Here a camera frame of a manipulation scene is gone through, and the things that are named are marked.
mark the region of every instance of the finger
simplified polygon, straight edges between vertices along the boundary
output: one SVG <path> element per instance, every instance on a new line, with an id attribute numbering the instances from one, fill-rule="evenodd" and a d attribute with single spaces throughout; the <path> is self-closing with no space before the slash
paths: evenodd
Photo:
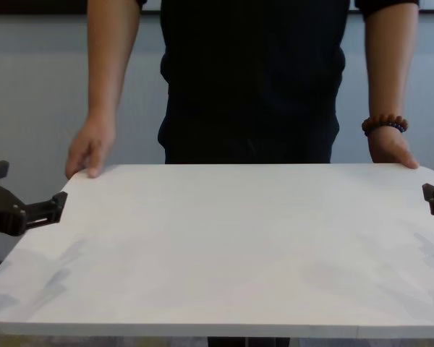
<path id="1" fill-rule="evenodd" d="M 403 147 L 395 147 L 393 153 L 394 159 L 397 163 L 405 165 L 407 168 L 416 169 L 420 165 L 412 152 Z"/>
<path id="2" fill-rule="evenodd" d="M 101 142 L 94 142 L 90 146 L 90 159 L 88 163 L 88 176 L 98 177 L 103 168 L 108 150 Z"/>
<path id="3" fill-rule="evenodd" d="M 84 169 L 84 163 L 87 158 L 87 150 L 70 150 L 66 162 L 66 177 L 71 179 L 77 172 Z"/>

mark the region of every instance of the right hand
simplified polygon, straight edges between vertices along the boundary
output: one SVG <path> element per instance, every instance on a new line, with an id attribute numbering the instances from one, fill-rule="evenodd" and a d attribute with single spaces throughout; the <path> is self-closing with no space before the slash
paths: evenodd
<path id="1" fill-rule="evenodd" d="M 115 115 L 89 113 L 87 121 L 69 148 L 66 177 L 70 179 L 84 168 L 88 168 L 89 177 L 98 177 L 115 139 Z"/>

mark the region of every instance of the forearm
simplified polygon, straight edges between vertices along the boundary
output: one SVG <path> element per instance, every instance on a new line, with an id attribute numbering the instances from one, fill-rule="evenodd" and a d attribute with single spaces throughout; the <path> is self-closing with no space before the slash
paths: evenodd
<path id="1" fill-rule="evenodd" d="M 403 114 L 417 22 L 416 4 L 386 7 L 367 18 L 365 41 L 371 116 Z"/>
<path id="2" fill-rule="evenodd" d="M 135 0 L 88 1 L 89 114 L 116 113 L 139 21 Z"/>

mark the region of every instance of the hand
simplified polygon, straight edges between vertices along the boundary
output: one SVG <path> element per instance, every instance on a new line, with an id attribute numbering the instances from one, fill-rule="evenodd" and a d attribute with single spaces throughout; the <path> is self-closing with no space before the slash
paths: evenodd
<path id="1" fill-rule="evenodd" d="M 368 147 L 374 163 L 399 163 L 418 168 L 404 135 L 393 127 L 379 127 L 368 136 Z"/>
<path id="2" fill-rule="evenodd" d="M 116 138 L 115 115 L 89 114 L 87 121 L 72 140 L 66 162 L 66 177 L 88 166 L 88 176 L 97 177 Z"/>

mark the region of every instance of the left hand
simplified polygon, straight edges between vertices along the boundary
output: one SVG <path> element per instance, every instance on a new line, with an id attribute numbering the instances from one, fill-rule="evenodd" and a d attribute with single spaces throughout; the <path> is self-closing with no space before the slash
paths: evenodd
<path id="1" fill-rule="evenodd" d="M 410 152 L 404 135 L 393 127 L 379 127 L 368 137 L 368 147 L 374 163 L 399 163 L 407 168 L 420 166 Z"/>

